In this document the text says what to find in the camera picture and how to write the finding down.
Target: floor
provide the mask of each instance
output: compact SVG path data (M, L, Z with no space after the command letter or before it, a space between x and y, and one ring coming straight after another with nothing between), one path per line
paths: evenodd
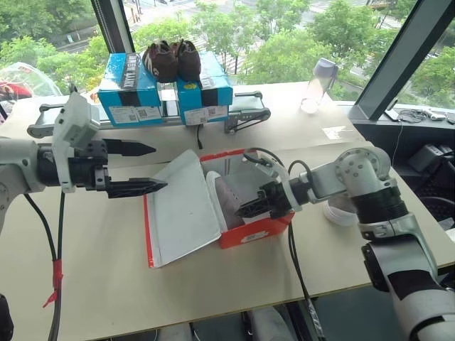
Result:
M372 287L323 296L315 306L328 341L404 340L389 295ZM291 326L284 306L276 308ZM247 341L240 314L199 321L193 326L200 341ZM152 331L116 337L113 341L154 341L154 337Z

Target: glass window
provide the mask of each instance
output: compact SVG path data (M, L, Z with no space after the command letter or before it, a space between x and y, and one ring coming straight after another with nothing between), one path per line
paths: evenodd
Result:
M455 20L402 88L398 103L455 109Z
M89 92L109 57L90 0L3 1L0 104L27 97Z
M136 50L181 38L211 50L233 84L311 79L340 67L331 96L356 100L415 0L124 0Z

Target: label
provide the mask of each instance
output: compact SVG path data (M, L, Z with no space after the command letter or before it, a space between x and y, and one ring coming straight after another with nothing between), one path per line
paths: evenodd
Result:
M109 107L115 123L138 122L134 107Z
M185 121L187 126L195 126L198 124L207 123L211 119L217 119L219 117L226 117L228 115L228 107L204 107L194 110L186 110Z
M136 117L139 121L147 121L149 119L160 119L158 107L135 107Z
M136 53L127 53L120 87L125 90L136 89L138 70L141 60Z
M269 235L268 231L261 231L258 233L250 234L249 236L243 237L242 243L248 243L251 242L252 240L263 238Z
M198 124L204 124L207 122L207 117L205 116L205 108L186 110L184 114L187 126L196 126Z
M158 107L109 107L115 123L132 123L160 119Z

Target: red strap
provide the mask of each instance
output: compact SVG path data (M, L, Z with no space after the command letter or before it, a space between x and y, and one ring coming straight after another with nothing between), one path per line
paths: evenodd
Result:
M45 308L49 303L54 302L57 299L57 290L62 288L62 260L58 259L53 261L53 276L52 276L52 285L54 287L54 292L49 296L48 300L44 303L43 308Z

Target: beige table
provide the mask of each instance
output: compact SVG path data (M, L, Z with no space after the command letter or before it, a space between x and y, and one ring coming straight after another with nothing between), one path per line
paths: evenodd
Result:
M206 124L200 130L200 139L204 146L202 151L198 150L194 126L149 126L139 129L100 131L98 136L111 139L139 139L157 149L156 153L139 158L125 159L110 156L110 166L149 165L170 161L188 148L193 148L202 155L248 146L277 150L364 141L348 120L346 113L343 113L329 97L325 97L318 114L308 115L301 112L299 109L301 94L305 89L306 82L235 87L234 92L261 91L264 105L270 108L272 116L267 121L239 131L235 135L225 134L222 122ZM11 117L3 126L0 126L0 136L31 139L26 129L39 117L39 106L53 101L61 102L61 99L48 97L20 101L14 107ZM49 142L50 138L36 139L36 141Z
M282 127L271 139L278 141L281 136L287 147L278 143L271 149L287 165L300 158L314 167L332 161L348 148L367 144L334 140L339 143L326 141L314 146L318 143L314 141L323 139L320 131L310 131L321 126L323 119L319 119L313 120L314 125L300 126L296 144L310 147L290 149ZM349 126L346 118L336 124ZM305 136L315 137L302 142ZM267 145L268 138L263 136L264 143L255 144ZM246 139L244 143L252 145ZM111 170L115 180L152 176L163 167L121 165ZM455 244L400 178L398 182L438 266L454 263ZM48 188L33 197L56 236L59 189ZM365 241L357 227L329 223L321 205L306 205L296 214L294 224L301 269L311 295L369 284L360 252ZM286 234L226 250L214 243L161 269L149 269L141 198L108 200L104 193L84 190L68 195L63 239L61 340L121 335L302 297ZM0 269L0 289L9 299L16 324L15 340L44 340L52 316L52 307L41 308L52 291L50 252L40 220L22 197L13 202L6 216L0 236Z

